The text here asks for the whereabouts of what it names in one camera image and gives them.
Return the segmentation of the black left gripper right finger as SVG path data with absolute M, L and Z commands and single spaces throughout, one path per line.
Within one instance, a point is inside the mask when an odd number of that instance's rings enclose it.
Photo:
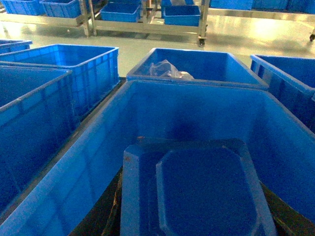
M 260 182 L 279 236 L 314 236 L 315 224 Z

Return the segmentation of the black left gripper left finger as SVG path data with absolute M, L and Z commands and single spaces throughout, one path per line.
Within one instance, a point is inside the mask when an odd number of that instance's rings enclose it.
M 120 169 L 71 236 L 119 236 L 123 171 Z

